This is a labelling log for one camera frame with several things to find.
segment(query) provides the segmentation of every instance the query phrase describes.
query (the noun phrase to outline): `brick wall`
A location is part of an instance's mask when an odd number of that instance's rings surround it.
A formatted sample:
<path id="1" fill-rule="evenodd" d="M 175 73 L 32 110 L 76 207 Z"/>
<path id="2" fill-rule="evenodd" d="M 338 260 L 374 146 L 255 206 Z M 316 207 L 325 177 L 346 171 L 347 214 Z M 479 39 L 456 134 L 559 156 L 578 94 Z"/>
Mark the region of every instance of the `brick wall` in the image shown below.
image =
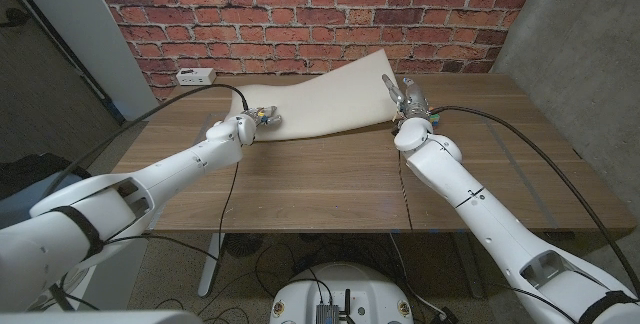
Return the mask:
<path id="1" fill-rule="evenodd" d="M 384 48 L 396 73 L 487 72 L 525 0 L 105 0 L 154 93 L 181 67 L 325 73 Z"/>

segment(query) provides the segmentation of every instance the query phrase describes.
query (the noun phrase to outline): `table leg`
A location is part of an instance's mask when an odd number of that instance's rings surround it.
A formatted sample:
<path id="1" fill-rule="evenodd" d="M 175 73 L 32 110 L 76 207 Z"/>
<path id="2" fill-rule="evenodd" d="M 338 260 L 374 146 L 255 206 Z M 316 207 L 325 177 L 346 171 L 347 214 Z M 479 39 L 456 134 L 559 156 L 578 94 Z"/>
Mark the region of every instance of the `table leg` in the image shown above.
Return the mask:
<path id="1" fill-rule="evenodd" d="M 482 288 L 476 257 L 471 247 L 471 241 L 469 240 L 469 233 L 453 233 L 452 235 L 456 250 L 460 256 L 460 261 L 462 262 L 462 268 L 469 283 L 471 296 L 476 299 L 483 299 L 485 297 L 484 289 Z"/>
<path id="2" fill-rule="evenodd" d="M 218 250 L 218 237 L 224 242 L 224 233 L 213 233 L 211 235 L 211 242 L 209 243 L 209 254 L 220 259 L 220 251 Z M 210 257 L 207 257 L 202 268 L 202 276 L 200 277 L 200 285 L 198 285 L 198 296 L 201 298 L 206 297 L 211 293 L 211 287 L 217 273 L 218 261 Z"/>

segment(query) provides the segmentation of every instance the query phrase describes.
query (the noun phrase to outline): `white power strip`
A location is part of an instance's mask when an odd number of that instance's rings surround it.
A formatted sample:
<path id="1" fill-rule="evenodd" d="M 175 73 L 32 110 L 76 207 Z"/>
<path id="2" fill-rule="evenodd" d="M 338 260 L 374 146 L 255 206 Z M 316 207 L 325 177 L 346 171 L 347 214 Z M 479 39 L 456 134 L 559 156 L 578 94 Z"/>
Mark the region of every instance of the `white power strip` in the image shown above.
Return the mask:
<path id="1" fill-rule="evenodd" d="M 216 72 L 211 68 L 184 68 L 176 78 L 180 85 L 211 85 L 216 79 Z"/>

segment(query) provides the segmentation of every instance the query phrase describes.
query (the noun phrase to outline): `cable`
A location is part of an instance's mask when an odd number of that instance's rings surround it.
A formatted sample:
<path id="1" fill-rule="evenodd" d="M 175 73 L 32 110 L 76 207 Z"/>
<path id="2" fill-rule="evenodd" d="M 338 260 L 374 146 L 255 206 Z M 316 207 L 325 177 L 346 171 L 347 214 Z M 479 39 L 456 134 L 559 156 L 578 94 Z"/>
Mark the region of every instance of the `cable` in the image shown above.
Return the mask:
<path id="1" fill-rule="evenodd" d="M 485 117 L 497 123 L 500 123 L 507 129 L 511 130 L 511 132 L 517 135 L 520 139 L 522 139 L 525 143 L 527 143 L 527 145 L 529 145 L 531 149 L 533 149 L 536 153 L 538 153 L 538 155 L 542 159 L 544 159 L 544 161 L 547 162 L 547 164 L 549 164 L 551 169 L 553 169 L 553 171 L 556 172 L 556 174 L 558 174 L 560 179 L 567 185 L 569 190 L 571 190 L 573 195 L 578 199 L 578 201 L 580 202 L 584 210 L 587 211 L 587 214 L 589 214 L 593 222 L 596 224 L 596 226 L 602 233 L 602 236 L 604 236 L 607 243 L 609 244 L 609 246 L 611 246 L 611 249 L 620 260 L 620 263 L 624 267 L 624 270 L 627 272 L 629 279 L 631 279 L 631 283 L 633 284 L 633 288 L 636 291 L 636 295 L 640 294 L 640 279 L 638 279 L 638 276 L 636 275 L 636 272 L 633 270 L 633 267 L 631 267 L 631 264 L 627 260 L 627 257 L 624 255 L 624 253 L 622 252 L 618 244 L 615 242 L 615 240 L 613 240 L 613 238 L 611 237 L 611 234 L 609 234 L 609 230 L 607 229 L 607 227 L 602 223 L 602 221 L 600 220 L 596 212 L 593 210 L 593 208 L 591 208 L 589 203 L 587 203 L 587 201 L 584 199 L 582 194 L 580 194 L 578 189 L 573 185 L 573 183 L 571 183 L 569 178 L 564 174 L 564 172 L 562 172 L 562 170 L 560 170 L 560 168 L 556 165 L 556 163 L 554 163 L 553 160 L 551 160 L 551 158 L 549 158 L 549 156 L 542 151 L 542 149 L 538 148 L 538 146 L 535 145 L 535 143 L 533 143 L 529 138 L 527 138 L 527 136 L 522 134 L 522 132 L 516 129 L 513 125 L 507 123 L 506 121 L 494 115 L 487 114 L 477 109 L 459 107 L 459 106 L 444 106 L 444 107 L 435 108 L 434 110 L 431 111 L 431 114 L 438 114 L 445 110 L 456 110 L 456 111 L 467 112 L 467 113 L 479 115 L 481 117 Z"/>
<path id="2" fill-rule="evenodd" d="M 389 237 L 391 238 L 391 242 L 393 243 L 393 246 L 396 248 L 396 252 L 398 253 L 398 258 L 400 259 L 400 264 L 402 264 L 402 272 L 404 273 L 404 278 L 405 278 L 405 283 L 407 284 L 407 288 L 409 288 L 409 291 L 411 292 L 411 294 L 413 294 L 413 296 L 416 297 L 416 299 L 418 299 L 419 301 L 421 301 L 423 304 L 427 305 L 428 307 L 430 307 L 431 309 L 437 311 L 438 313 L 440 313 L 440 315 L 444 315 L 444 317 L 447 317 L 447 314 L 445 312 L 443 312 L 440 308 L 438 308 L 437 306 L 429 303 L 428 301 L 422 299 L 421 296 L 419 296 L 414 290 L 413 288 L 411 288 L 411 285 L 409 285 L 409 279 L 407 277 L 407 269 L 404 266 L 404 260 L 402 259 L 402 254 L 400 254 L 400 249 L 398 249 L 398 244 L 396 244 L 395 239 L 393 238 L 393 234 L 389 233 Z"/>
<path id="3" fill-rule="evenodd" d="M 155 308 L 153 308 L 153 309 L 158 309 L 158 308 L 160 308 L 160 306 L 162 306 L 162 304 L 168 303 L 168 302 L 178 303 L 178 305 L 180 305 L 180 309 L 184 310 L 184 305 L 182 304 L 182 302 L 180 300 L 178 300 L 178 299 L 175 299 L 175 298 L 169 298 L 169 299 L 163 300 L 163 301 L 160 302 L 160 304 L 156 305 Z"/>
<path id="4" fill-rule="evenodd" d="M 575 320 L 573 320 L 573 318 L 572 318 L 571 316 L 569 316 L 569 314 L 565 313 L 562 309 L 558 308 L 555 304 L 553 304 L 552 302 L 548 301 L 547 299 L 545 299 L 545 298 L 543 298 L 543 297 L 537 296 L 537 295 L 535 295 L 535 294 L 533 294 L 533 293 L 529 293 L 529 292 L 528 292 L 528 291 L 526 291 L 526 290 L 522 290 L 522 289 L 514 288 L 514 287 L 511 287 L 511 286 L 509 286 L 509 285 L 505 285 L 505 284 L 489 283 L 489 282 L 487 282 L 487 283 L 485 283 L 485 284 L 493 285 L 493 286 L 499 286 L 499 287 L 502 287 L 502 288 L 505 288 L 505 289 L 513 290 L 513 291 L 515 291 L 515 292 L 518 292 L 518 293 L 522 293 L 522 294 L 528 295 L 528 296 L 530 296 L 530 297 L 532 297 L 532 298 L 536 298 L 536 299 L 540 300 L 541 302 L 543 302 L 543 303 L 547 304 L 548 306 L 552 307 L 553 309 L 555 309 L 558 313 L 560 313 L 560 314 L 564 315 L 567 319 L 569 319 L 569 321 L 570 321 L 570 322 L 572 322 L 572 323 L 574 323 L 574 324 L 578 324 L 578 322 L 577 322 L 577 321 L 575 321 Z"/>
<path id="5" fill-rule="evenodd" d="M 181 242 L 179 240 L 176 240 L 176 239 L 173 239 L 173 238 L 165 237 L 165 236 L 162 236 L 162 235 L 155 235 L 155 234 L 132 235 L 132 236 L 128 236 L 128 237 L 110 239 L 110 240 L 107 240 L 105 242 L 105 245 L 113 244 L 113 243 L 117 243 L 117 242 L 121 242 L 121 241 L 125 241 L 125 240 L 130 240 L 130 239 L 162 239 L 162 240 L 167 240 L 167 241 L 170 241 L 172 243 L 176 243 L 176 244 L 182 245 L 182 246 L 184 246 L 186 248 L 189 248 L 191 250 L 195 250 L 197 252 L 200 252 L 200 253 L 208 256 L 209 258 L 211 258 L 213 260 L 216 260 L 216 261 L 218 260 L 218 258 L 216 258 L 213 254 L 210 254 L 206 250 L 202 250 L 200 248 L 196 248 L 193 245 L 189 245 L 187 243 L 183 243 L 183 242 Z"/>
<path id="6" fill-rule="evenodd" d="M 182 93 L 182 94 L 180 94 L 180 95 L 178 95 L 178 96 L 176 96 L 174 98 L 171 98 L 170 100 L 167 100 L 166 102 L 158 105 L 157 107 L 149 110 L 148 112 L 142 114 L 141 116 L 137 117 L 135 120 L 133 120 L 131 122 L 128 122 L 127 124 L 122 126 L 120 129 L 118 129 L 116 132 L 111 134 L 109 137 L 107 137 L 106 139 L 104 139 L 100 143 L 98 143 L 95 146 L 93 146 L 93 148 L 89 149 L 89 151 L 87 151 L 80 158 L 76 159 L 73 163 L 69 164 L 69 166 L 67 166 L 62 172 L 60 172 L 60 174 L 58 174 L 58 176 L 56 176 L 56 179 L 54 181 L 52 181 L 51 184 L 49 184 L 47 189 L 44 191 L 44 194 L 42 195 L 42 199 L 44 199 L 47 196 L 51 195 L 56 190 L 58 185 L 60 185 L 62 180 L 64 180 L 64 178 L 66 178 L 67 175 L 69 175 L 69 173 L 71 173 L 73 170 L 75 170 L 78 167 L 80 162 L 84 161 L 89 156 L 91 156 L 93 153 L 95 153 L 96 151 L 98 151 L 102 147 L 104 147 L 107 144 L 109 144 L 113 139 L 117 138 L 120 134 L 122 134 L 125 131 L 129 130 L 132 126 L 140 123 L 141 121 L 147 119 L 151 115 L 159 112 L 160 110 L 166 108 L 167 106 L 177 102 L 178 100 L 180 100 L 180 99 L 182 99 L 184 97 L 187 97 L 189 95 L 193 95 L 195 93 L 198 93 L 198 92 L 201 92 L 203 90 L 210 89 L 210 88 L 227 88 L 227 89 L 233 90 L 234 92 L 236 92 L 240 96 L 240 99 L 242 100 L 242 107 L 244 108 L 244 110 L 249 110 L 249 106 L 247 105 L 247 100 L 244 98 L 244 95 L 242 95 L 240 90 L 238 90 L 235 87 L 232 87 L 231 85 L 211 84 L 211 85 L 208 85 L 208 86 L 203 86 L 203 87 L 199 87 L 199 88 L 193 89 L 193 90 L 188 91 L 186 93 Z"/>
<path id="7" fill-rule="evenodd" d="M 231 181 L 231 189 L 229 189 L 229 195 L 227 196 L 227 201 L 224 203 L 224 208 L 222 208 L 222 213 L 220 214 L 220 226 L 218 227 L 218 256 L 222 255 L 222 219 L 224 219 L 224 212 L 227 211 L 227 205 L 229 205 L 229 200 L 231 199 L 231 193 L 233 193 L 233 186 L 236 185 L 236 176 L 238 176 L 239 166 L 240 166 L 240 162 L 237 162 L 236 171 L 233 173 L 233 180 Z"/>

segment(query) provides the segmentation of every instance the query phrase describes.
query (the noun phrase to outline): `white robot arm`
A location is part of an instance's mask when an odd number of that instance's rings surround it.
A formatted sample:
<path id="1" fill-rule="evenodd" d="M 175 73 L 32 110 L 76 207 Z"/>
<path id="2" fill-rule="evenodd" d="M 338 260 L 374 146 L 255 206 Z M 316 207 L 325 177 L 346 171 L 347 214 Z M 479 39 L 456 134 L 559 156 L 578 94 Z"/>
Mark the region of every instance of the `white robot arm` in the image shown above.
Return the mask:
<path id="1" fill-rule="evenodd" d="M 109 258 L 140 235 L 157 209 L 201 176 L 242 159 L 275 107 L 252 109 L 206 133 L 206 140 L 133 173 L 92 177 L 44 198 L 32 219 L 0 231 L 0 311 L 22 311 L 73 267 Z"/>
<path id="2" fill-rule="evenodd" d="M 397 149 L 413 173 L 455 208 L 513 288 L 548 300 L 575 322 L 638 321 L 640 307 L 628 303 L 637 301 L 633 292 L 602 269 L 535 236 L 460 164 L 456 144 L 433 134 L 418 85 L 405 80 L 404 96 L 391 81 L 385 83 L 404 116 L 394 140 Z M 539 299 L 517 295 L 538 323 L 572 322 Z"/>

